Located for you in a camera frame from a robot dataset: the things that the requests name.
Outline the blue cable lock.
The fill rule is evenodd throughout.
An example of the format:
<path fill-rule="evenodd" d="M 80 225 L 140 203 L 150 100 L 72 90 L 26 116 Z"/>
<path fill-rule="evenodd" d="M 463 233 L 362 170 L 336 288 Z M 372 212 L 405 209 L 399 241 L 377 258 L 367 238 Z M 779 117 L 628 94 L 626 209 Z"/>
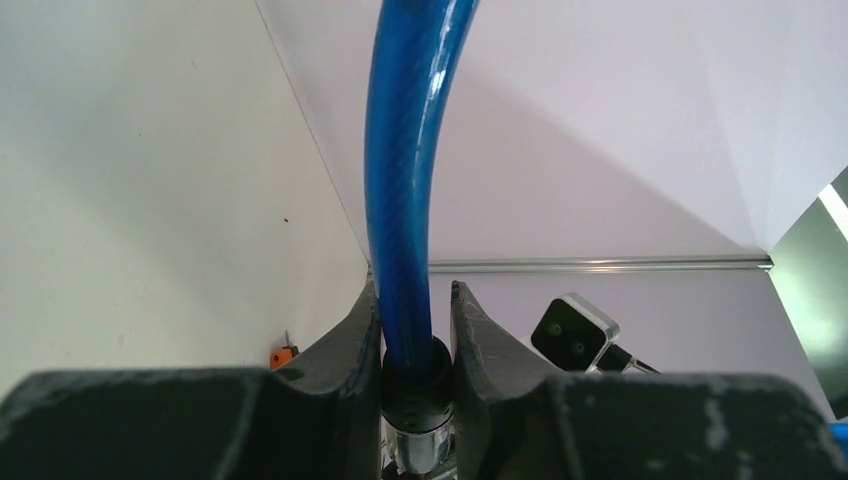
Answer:
<path fill-rule="evenodd" d="M 451 358 L 432 328 L 429 212 L 443 115 L 476 8 L 386 1 L 372 51 L 364 195 L 386 344 L 382 415 L 391 460 L 411 475 L 437 470 L 451 450 Z"/>

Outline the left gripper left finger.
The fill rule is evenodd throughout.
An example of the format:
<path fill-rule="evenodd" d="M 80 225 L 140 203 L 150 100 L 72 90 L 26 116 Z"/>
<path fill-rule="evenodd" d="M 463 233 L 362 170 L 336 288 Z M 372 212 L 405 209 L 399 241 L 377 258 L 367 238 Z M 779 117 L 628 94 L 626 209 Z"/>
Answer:
<path fill-rule="evenodd" d="M 5 479 L 376 479 L 381 333 L 367 284 L 283 367 L 59 370 L 1 404 Z"/>

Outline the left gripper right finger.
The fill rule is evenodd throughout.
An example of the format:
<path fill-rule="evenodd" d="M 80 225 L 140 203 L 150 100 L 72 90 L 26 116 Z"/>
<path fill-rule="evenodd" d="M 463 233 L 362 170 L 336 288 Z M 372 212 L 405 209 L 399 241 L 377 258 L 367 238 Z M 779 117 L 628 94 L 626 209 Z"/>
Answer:
<path fill-rule="evenodd" d="M 841 479 L 845 454 L 768 375 L 572 374 L 451 291 L 462 479 Z"/>

